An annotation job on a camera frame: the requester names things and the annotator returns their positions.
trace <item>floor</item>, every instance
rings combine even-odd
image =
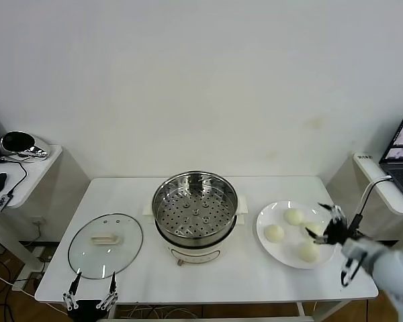
[[[55,248],[46,248],[42,254],[42,259],[49,261],[52,257]],[[0,261],[4,262],[11,271],[11,278],[15,279],[17,273],[22,269],[22,263],[9,252],[0,255]],[[0,264],[0,276],[8,279],[7,271]],[[34,294],[35,283],[37,280],[29,280],[25,291]],[[4,287],[4,283],[0,281],[0,290]],[[0,293],[0,304],[5,302],[8,287]],[[71,322],[68,317],[56,312],[45,304],[36,302],[33,298],[25,295],[22,292],[9,292],[7,299],[8,305],[11,307],[13,320],[15,322]],[[214,318],[214,317],[287,317],[298,315],[295,304],[253,304],[253,305],[190,305],[176,307],[185,307],[199,318]],[[304,303],[305,312],[310,315],[314,307],[314,303]],[[127,317],[134,306],[120,305],[116,312],[116,318]],[[153,310],[147,306],[138,306],[132,313],[135,318],[156,318],[156,314],[166,315],[174,308]],[[185,311],[173,311],[168,315],[168,318],[185,318],[191,317]],[[397,314],[391,306],[388,299],[381,293],[376,299],[369,301],[354,301],[346,307],[336,312],[329,317],[326,322],[396,322]],[[9,313],[4,317],[4,306],[0,305],[0,322],[12,322]]]

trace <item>steamed bun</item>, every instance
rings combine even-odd
[[[320,250],[318,245],[315,245],[311,241],[305,241],[298,246],[297,253],[298,257],[305,262],[313,263],[318,259]]]
[[[278,225],[268,225],[264,229],[264,236],[271,243],[281,243],[285,237],[285,232],[281,226]]]
[[[298,209],[287,209],[285,210],[283,216],[285,220],[293,226],[298,226],[303,222],[304,219],[303,213]]]

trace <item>white wall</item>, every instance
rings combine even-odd
[[[90,177],[328,183],[402,116],[403,1],[0,1],[0,121]]]

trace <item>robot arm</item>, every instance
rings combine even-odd
[[[342,245],[342,254],[347,258],[341,272],[342,285],[348,286],[362,268],[390,296],[397,309],[398,303],[403,307],[403,252],[361,235],[353,224],[348,226],[339,206],[320,205],[330,211],[332,219],[323,236],[310,230],[308,233],[316,244]]]

